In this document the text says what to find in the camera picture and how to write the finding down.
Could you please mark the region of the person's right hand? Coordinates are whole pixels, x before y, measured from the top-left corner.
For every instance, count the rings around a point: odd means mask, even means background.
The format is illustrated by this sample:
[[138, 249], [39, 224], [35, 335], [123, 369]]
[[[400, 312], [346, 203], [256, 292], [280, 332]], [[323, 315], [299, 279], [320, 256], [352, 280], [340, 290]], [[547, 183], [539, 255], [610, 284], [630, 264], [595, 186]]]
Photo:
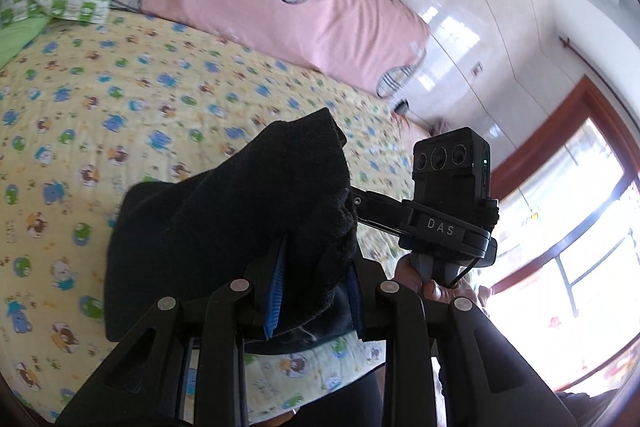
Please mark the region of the person's right hand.
[[421, 297], [436, 301], [436, 303], [452, 303], [454, 299], [464, 297], [480, 308], [485, 315], [488, 315], [486, 303], [491, 296], [491, 290], [483, 285], [474, 288], [468, 281], [462, 279], [453, 288], [439, 285], [433, 280], [424, 282], [420, 274], [411, 264], [411, 257], [405, 255], [396, 263], [394, 280], [410, 288]]

